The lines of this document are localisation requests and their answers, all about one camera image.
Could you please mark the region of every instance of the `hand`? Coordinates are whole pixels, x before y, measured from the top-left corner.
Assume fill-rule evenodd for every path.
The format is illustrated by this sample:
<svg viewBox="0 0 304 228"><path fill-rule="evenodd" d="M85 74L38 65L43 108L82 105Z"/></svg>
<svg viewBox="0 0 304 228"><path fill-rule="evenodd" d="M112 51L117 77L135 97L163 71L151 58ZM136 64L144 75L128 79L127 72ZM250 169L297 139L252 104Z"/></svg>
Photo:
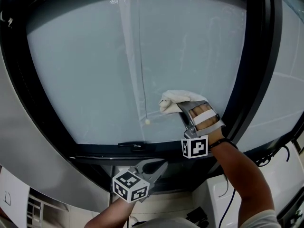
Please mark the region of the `hand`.
<svg viewBox="0 0 304 228"><path fill-rule="evenodd" d="M195 107L194 109L190 110L189 112L190 112L192 118L194 118L194 117L200 115L201 113L203 113L207 110L210 110L210 109L212 109L212 108L210 107L209 104L201 104L200 106ZM200 124L197 124L196 129L197 130L205 129L207 127L212 126L217 121L218 121L217 117L214 116L212 118L209 118L209 119L203 121ZM211 145L211 144L215 143L216 141L223 139L223 138L224 138L224 136L222 134L222 129L218 128L217 130L208 134L208 143L209 143L209 145Z"/></svg>

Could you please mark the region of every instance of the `black wristband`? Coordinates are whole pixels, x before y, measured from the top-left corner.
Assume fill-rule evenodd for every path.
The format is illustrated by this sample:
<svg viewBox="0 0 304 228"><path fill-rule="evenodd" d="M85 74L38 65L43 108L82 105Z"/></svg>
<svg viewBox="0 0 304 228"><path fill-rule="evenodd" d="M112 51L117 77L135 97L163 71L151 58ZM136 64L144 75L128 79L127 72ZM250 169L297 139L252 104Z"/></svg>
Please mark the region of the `black wristband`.
<svg viewBox="0 0 304 228"><path fill-rule="evenodd" d="M212 148L214 148L215 146L218 146L222 142L228 142L228 143L230 143L233 147L235 147L238 150L237 146L231 140L226 139L226 138L225 139L220 139L219 141L216 141L212 145L209 145L209 149L211 150Z"/></svg>

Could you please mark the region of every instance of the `finger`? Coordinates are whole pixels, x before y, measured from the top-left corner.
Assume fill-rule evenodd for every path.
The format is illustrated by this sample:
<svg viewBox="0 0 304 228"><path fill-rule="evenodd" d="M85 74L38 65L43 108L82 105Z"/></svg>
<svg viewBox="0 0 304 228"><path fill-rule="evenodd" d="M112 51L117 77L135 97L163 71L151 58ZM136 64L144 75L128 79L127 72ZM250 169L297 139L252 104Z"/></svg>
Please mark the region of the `finger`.
<svg viewBox="0 0 304 228"><path fill-rule="evenodd" d="M201 129L205 129L207 127L209 127L209 123L207 121L203 121L202 123L199 123L196 125L196 129L197 130L201 130Z"/></svg>
<svg viewBox="0 0 304 228"><path fill-rule="evenodd" d="M212 107L209 104L206 104L206 108L207 110L212 110ZM209 120L208 125L211 126L218 121L218 118L216 116L213 116L212 118L207 119L207 121L208 120Z"/></svg>
<svg viewBox="0 0 304 228"><path fill-rule="evenodd" d="M201 104L199 107L202 109L203 112L208 110L206 104Z"/></svg>
<svg viewBox="0 0 304 228"><path fill-rule="evenodd" d="M189 113L192 116L192 118L196 117L195 113L192 110L190 110Z"/></svg>
<svg viewBox="0 0 304 228"><path fill-rule="evenodd" d="M200 108L199 106L196 106L194 109L193 109L194 113L196 114L196 116L202 114L204 111L202 110L202 108Z"/></svg>

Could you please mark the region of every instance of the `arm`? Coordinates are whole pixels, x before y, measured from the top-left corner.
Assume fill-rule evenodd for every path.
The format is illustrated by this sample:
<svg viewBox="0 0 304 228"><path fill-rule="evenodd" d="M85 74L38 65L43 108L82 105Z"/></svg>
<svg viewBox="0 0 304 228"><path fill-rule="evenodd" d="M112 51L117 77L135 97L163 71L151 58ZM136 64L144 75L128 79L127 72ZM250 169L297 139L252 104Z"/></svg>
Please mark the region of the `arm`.
<svg viewBox="0 0 304 228"><path fill-rule="evenodd" d="M90 220L85 228L122 228L129 218L136 202L127 203L119 198Z"/></svg>
<svg viewBox="0 0 304 228"><path fill-rule="evenodd" d="M201 105L190 111L190 114L195 117L208 109L210 108ZM198 130L204 129L216 121L215 117L210 118L198 124L196 128ZM224 138L222 131L217 129L209 134L209 144L213 144L221 138ZM253 215L267 209L275 209L270 188L262 172L246 155L227 142L219 144L211 151L222 166L232 186L241 196L239 227Z"/></svg>

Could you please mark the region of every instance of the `wrist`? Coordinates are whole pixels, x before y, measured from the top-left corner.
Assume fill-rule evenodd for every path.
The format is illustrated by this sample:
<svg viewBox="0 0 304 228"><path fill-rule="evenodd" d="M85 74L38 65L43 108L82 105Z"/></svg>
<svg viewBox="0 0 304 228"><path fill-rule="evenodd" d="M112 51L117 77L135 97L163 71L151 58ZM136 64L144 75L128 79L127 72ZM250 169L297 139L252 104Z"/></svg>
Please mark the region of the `wrist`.
<svg viewBox="0 0 304 228"><path fill-rule="evenodd" d="M222 129L218 128L217 130L213 131L208 135L208 144L214 144L216 141L219 141L220 139L224 139L225 137L222 134Z"/></svg>

